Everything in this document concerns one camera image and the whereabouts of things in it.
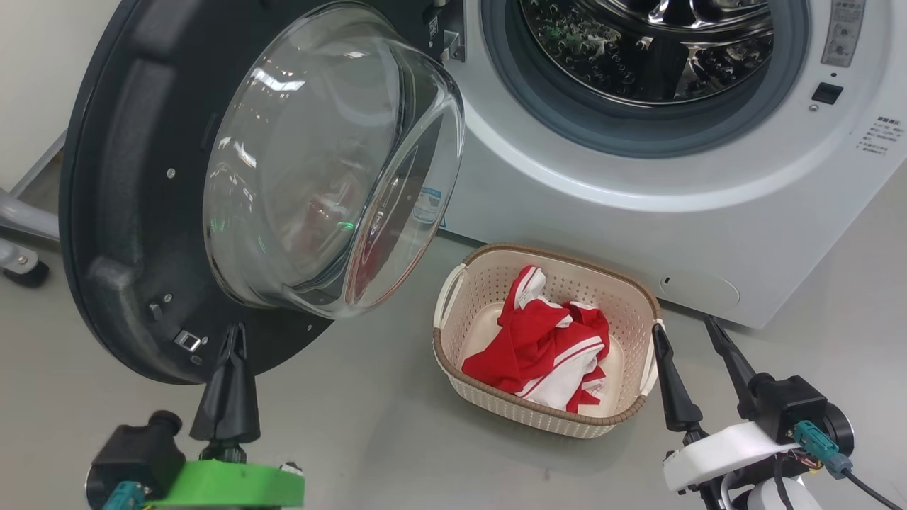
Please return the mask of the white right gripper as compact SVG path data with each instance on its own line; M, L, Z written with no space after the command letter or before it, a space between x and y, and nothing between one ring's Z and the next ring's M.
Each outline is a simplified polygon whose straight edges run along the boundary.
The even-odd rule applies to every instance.
M715 352L728 369L738 398L736 411L748 422L726 427L668 456L663 461L663 474L667 488L672 491L705 483L775 454L800 448L799 443L793 441L776 442L757 423L751 422L757 404L749 384L757 373L715 317L706 317L705 327ZM654 324L652 336L666 427L673 432L699 430L703 419L701 409L687 393L674 363L674 349L661 323Z

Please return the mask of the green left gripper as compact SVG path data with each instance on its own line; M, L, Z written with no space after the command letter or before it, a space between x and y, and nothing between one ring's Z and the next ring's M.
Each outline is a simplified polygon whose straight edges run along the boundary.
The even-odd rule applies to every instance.
M217 438L226 413L226 439L251 443L261 436L258 390L247 361L247 333L243 323L230 324L213 374L205 384L190 437ZM157 508L301 508L305 478L297 471L260 464L217 460L188 462L165 496L148 499Z

